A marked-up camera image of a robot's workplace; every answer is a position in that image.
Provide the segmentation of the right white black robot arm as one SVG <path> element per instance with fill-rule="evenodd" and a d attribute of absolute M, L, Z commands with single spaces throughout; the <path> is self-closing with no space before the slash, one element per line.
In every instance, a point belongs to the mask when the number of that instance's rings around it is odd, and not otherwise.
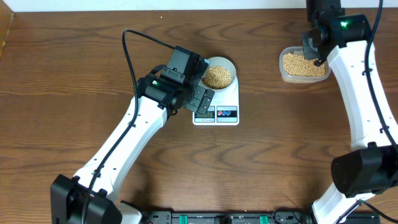
<path fill-rule="evenodd" d="M 313 223 L 346 223 L 370 198 L 397 186 L 397 122 L 377 71 L 377 24 L 347 15 L 339 0 L 307 0 L 309 31 L 303 53 L 316 66 L 327 63 L 345 104 L 351 152 L 331 163 L 332 184 L 312 203 Z"/>

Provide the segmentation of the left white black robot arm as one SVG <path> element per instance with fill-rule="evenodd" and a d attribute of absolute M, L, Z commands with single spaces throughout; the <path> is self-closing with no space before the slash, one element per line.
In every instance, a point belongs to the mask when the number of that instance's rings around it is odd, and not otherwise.
<path fill-rule="evenodd" d="M 126 114 L 100 150 L 72 178 L 54 180 L 52 223 L 140 223 L 141 211 L 116 202 L 127 173 L 175 110 L 204 114 L 214 94 L 198 79 L 176 82 L 153 73 L 140 78 Z"/>

